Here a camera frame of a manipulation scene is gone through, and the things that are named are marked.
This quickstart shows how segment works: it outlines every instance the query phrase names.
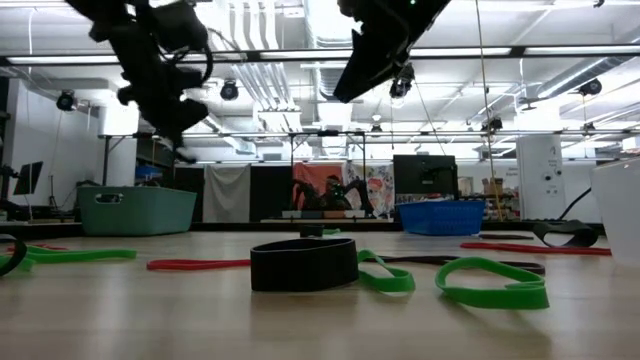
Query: table surface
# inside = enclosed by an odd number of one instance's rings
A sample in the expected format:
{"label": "table surface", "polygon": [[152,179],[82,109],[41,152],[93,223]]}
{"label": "table surface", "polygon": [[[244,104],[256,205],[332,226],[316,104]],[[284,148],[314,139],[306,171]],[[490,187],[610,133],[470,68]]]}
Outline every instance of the table surface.
{"label": "table surface", "polygon": [[[252,293],[248,268],[150,272],[160,258],[247,258],[293,233],[75,238],[72,249],[129,247],[137,260],[36,265],[0,283],[3,359],[638,359],[640,272],[611,258],[462,250],[469,239],[350,233],[381,255],[481,255],[547,267],[551,307],[483,310],[442,298],[437,267],[397,264],[417,289],[389,296],[352,284],[305,294]],[[535,244],[534,241],[520,243]],[[364,265],[371,271],[375,264]],[[451,283],[504,279],[468,270]]]}

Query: blue plastic basket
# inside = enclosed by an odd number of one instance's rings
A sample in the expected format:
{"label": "blue plastic basket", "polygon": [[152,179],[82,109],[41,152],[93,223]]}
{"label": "blue plastic basket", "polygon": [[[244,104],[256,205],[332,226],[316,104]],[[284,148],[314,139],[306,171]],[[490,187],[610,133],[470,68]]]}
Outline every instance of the blue plastic basket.
{"label": "blue plastic basket", "polygon": [[404,231],[431,236],[480,232],[484,201],[421,201],[398,205]]}

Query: basket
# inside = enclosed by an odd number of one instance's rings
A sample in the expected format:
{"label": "basket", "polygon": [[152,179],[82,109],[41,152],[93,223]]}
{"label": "basket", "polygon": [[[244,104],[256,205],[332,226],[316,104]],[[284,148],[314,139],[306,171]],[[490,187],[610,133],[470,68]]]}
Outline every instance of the basket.
{"label": "basket", "polygon": [[189,231],[196,194],[160,187],[78,188],[90,236],[151,236]]}
{"label": "basket", "polygon": [[421,201],[398,205],[404,230],[432,236],[480,232],[484,201]]}

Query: teal plastic bin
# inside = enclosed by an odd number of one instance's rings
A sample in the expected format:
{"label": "teal plastic bin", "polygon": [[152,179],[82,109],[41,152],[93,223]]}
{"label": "teal plastic bin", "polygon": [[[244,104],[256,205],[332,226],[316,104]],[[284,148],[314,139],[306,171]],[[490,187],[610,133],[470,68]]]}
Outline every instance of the teal plastic bin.
{"label": "teal plastic bin", "polygon": [[160,187],[81,187],[89,236],[150,236],[189,231],[196,194]]}

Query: computer monitor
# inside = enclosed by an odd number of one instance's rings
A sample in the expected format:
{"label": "computer monitor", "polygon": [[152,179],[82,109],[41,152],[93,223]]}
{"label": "computer monitor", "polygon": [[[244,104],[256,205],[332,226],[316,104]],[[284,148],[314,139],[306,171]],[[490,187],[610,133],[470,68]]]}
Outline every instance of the computer monitor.
{"label": "computer monitor", "polygon": [[430,194],[459,197],[455,156],[394,155],[393,173],[396,197]]}
{"label": "computer monitor", "polygon": [[340,10],[361,21],[353,31],[353,53],[333,95],[343,103],[398,76],[413,44],[450,0],[339,0]]}
{"label": "computer monitor", "polygon": [[41,171],[42,161],[38,161],[33,164],[22,165],[22,168],[20,168],[18,182],[16,183],[16,188],[13,191],[13,195],[33,194],[36,191],[36,186],[38,185],[38,179],[40,178]]}

